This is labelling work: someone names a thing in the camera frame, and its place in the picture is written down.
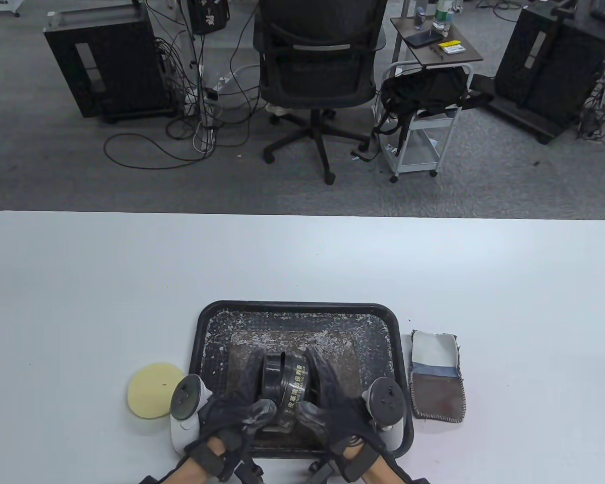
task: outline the polishing pad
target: polishing pad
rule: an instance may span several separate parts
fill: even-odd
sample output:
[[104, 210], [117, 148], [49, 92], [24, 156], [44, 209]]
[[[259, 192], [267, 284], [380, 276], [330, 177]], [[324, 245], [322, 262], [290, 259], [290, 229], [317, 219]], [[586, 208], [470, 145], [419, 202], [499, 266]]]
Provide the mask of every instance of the polishing pad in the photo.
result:
[[170, 411], [170, 399], [184, 377], [175, 365], [153, 364], [139, 370], [128, 385], [128, 406], [137, 417], [164, 417]]

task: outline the chair base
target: chair base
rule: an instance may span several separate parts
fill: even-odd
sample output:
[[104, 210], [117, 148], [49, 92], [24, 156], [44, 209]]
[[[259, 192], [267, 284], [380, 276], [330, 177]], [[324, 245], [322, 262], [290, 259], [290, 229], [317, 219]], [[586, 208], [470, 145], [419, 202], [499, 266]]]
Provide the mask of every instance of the chair base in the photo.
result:
[[370, 145], [369, 136], [364, 136], [362, 134], [356, 134], [351, 133], [349, 131], [336, 129], [335, 127], [329, 126], [325, 123], [326, 119], [333, 119], [335, 115], [336, 111], [333, 110], [324, 110], [321, 113], [321, 110], [319, 109], [312, 109], [309, 122], [304, 120], [302, 117], [298, 117], [293, 114], [285, 114], [280, 117], [272, 115], [272, 117], [270, 118], [270, 122], [272, 124], [277, 124], [280, 119], [285, 119], [288, 122], [293, 123], [294, 125], [300, 126], [300, 129], [264, 148], [264, 161], [266, 161], [266, 163], [271, 164], [275, 161], [275, 157], [273, 156], [273, 152], [275, 150], [289, 145], [289, 143], [293, 143], [294, 141], [298, 141], [302, 138], [312, 138], [314, 141], [316, 141], [316, 147], [318, 148], [318, 152], [321, 155], [321, 161], [323, 162], [324, 172], [323, 178], [325, 180], [325, 183], [328, 185], [332, 185], [334, 183], [334, 180], [336, 180], [336, 175], [330, 170], [330, 162], [327, 159], [327, 153], [325, 152], [323, 135], [325, 134], [328, 136], [338, 136], [339, 138], [347, 138], [360, 141], [360, 144], [358, 145], [358, 149], [360, 151], [367, 151]]

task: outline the black mesh chair back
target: black mesh chair back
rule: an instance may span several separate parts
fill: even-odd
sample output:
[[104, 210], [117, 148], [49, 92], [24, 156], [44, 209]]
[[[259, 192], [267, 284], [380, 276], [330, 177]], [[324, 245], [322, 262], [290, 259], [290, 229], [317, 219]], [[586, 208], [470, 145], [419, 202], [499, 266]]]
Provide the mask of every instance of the black mesh chair back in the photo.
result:
[[291, 108], [372, 99], [385, 6], [386, 0], [261, 0], [262, 97]]

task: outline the gray carpet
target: gray carpet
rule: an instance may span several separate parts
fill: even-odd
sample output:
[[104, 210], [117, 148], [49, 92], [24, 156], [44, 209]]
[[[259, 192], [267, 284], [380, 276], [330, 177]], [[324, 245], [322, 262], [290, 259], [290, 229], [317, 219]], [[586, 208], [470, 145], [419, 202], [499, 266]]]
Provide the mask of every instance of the gray carpet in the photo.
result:
[[[280, 150], [276, 163], [265, 164], [261, 148], [290, 128], [287, 123], [271, 126], [265, 112], [252, 119], [251, 137], [243, 147], [218, 148], [194, 166], [168, 171], [116, 166], [101, 151], [104, 139], [116, 132], [146, 134], [183, 157], [192, 157], [194, 151], [189, 141], [167, 140], [165, 119], [112, 127], [81, 118], [42, 27], [49, 10], [106, 3], [28, 0], [21, 18], [0, 14], [0, 210], [605, 219], [603, 145], [576, 141], [568, 132], [545, 147], [482, 110], [462, 115], [437, 178], [408, 173], [394, 185], [382, 159], [353, 161], [351, 143], [326, 143], [337, 175], [332, 187], [323, 184], [310, 140]], [[388, 3], [388, 17], [396, 16], [399, 0]], [[151, 5], [165, 11], [163, 1]], [[228, 27], [207, 38], [209, 83], [228, 73], [228, 59], [253, 6], [233, 2]], [[517, 12], [506, 16], [516, 18]], [[494, 73], [513, 25], [490, 10], [474, 10], [471, 3], [465, 3], [456, 22], [485, 57], [478, 72]], [[162, 23], [176, 32], [170, 22]], [[378, 73], [390, 61], [394, 44], [392, 26], [387, 20], [384, 25], [388, 46], [377, 55]], [[155, 32], [161, 32], [158, 25]], [[233, 65], [256, 60], [248, 28]], [[253, 71], [242, 76], [244, 87], [256, 83]], [[225, 102], [231, 106], [241, 101]], [[340, 111], [337, 118], [338, 125], [363, 132], [371, 122], [368, 106]], [[220, 142], [240, 141], [244, 129], [224, 132]], [[116, 142], [111, 149], [127, 163], [173, 163], [141, 139]]]

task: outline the cloth pouch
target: cloth pouch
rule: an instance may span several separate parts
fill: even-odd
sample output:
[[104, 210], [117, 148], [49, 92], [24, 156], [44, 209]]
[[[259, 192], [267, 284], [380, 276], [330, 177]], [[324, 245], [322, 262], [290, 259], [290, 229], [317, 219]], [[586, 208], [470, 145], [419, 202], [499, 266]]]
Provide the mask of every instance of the cloth pouch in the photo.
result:
[[409, 386], [418, 418], [458, 424], [466, 414], [459, 346], [454, 334], [414, 330], [410, 337]]

